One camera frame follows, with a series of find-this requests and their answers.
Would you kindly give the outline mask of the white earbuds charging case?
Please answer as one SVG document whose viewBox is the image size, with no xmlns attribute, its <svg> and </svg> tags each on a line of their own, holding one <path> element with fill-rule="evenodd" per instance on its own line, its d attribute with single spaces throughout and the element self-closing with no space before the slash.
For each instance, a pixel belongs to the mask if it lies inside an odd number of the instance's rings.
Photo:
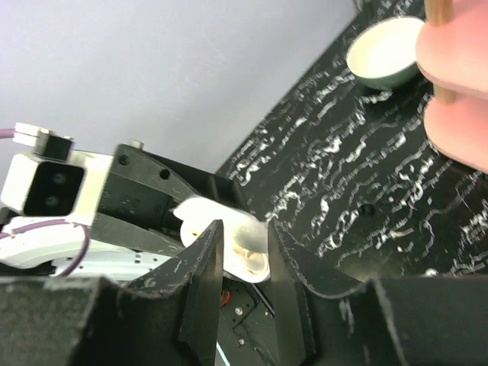
<svg viewBox="0 0 488 366">
<path fill-rule="evenodd" d="M 215 220 L 223 222 L 223 269 L 256 284 L 270 278 L 268 224 L 252 214 L 202 196 L 189 197 L 172 210 L 181 221 L 180 239 L 191 246 Z"/>
</svg>

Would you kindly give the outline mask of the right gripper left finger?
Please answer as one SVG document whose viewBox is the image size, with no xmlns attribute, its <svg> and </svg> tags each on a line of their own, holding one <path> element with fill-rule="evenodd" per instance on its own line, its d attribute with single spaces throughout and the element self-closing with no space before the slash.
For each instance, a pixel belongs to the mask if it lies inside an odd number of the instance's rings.
<svg viewBox="0 0 488 366">
<path fill-rule="evenodd" d="M 1 279 L 3 365 L 212 365 L 223 223 L 120 286 L 107 278 Z"/>
</svg>

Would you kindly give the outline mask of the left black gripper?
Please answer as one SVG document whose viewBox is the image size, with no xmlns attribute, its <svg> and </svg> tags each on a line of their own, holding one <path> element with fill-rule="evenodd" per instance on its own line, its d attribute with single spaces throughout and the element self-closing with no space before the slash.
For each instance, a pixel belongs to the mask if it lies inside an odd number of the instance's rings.
<svg viewBox="0 0 488 366">
<path fill-rule="evenodd" d="M 234 180 L 120 144 L 102 189 L 100 213 L 95 214 L 91 224 L 91 238 L 174 257 L 184 246 L 152 229 L 161 228 L 166 213 L 193 195 L 248 211 Z"/>
</svg>

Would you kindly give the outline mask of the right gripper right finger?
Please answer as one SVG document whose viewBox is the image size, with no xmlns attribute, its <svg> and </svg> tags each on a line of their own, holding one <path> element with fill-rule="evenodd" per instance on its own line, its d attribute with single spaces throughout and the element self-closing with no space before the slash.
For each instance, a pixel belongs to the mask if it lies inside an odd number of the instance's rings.
<svg viewBox="0 0 488 366">
<path fill-rule="evenodd" d="M 356 281 L 268 226 L 282 365 L 485 365 L 487 278 Z"/>
</svg>

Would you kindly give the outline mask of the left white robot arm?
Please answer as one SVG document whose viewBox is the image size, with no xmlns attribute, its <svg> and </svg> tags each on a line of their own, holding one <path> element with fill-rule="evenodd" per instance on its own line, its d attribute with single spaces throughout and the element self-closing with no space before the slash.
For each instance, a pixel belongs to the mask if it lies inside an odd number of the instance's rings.
<svg viewBox="0 0 488 366">
<path fill-rule="evenodd" d="M 239 209 L 234 181 L 120 144 L 113 155 L 55 139 L 11 161 L 1 193 L 1 261 L 21 271 L 128 280 L 183 248 L 175 208 L 199 195 Z"/>
</svg>

